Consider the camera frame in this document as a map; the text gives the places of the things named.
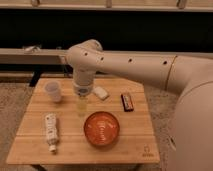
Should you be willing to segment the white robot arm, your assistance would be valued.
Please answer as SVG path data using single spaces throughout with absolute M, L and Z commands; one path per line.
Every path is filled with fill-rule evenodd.
M 70 47 L 66 60 L 80 96 L 91 92 L 97 71 L 177 93 L 166 170 L 213 171 L 213 59 L 106 52 L 88 40 Z

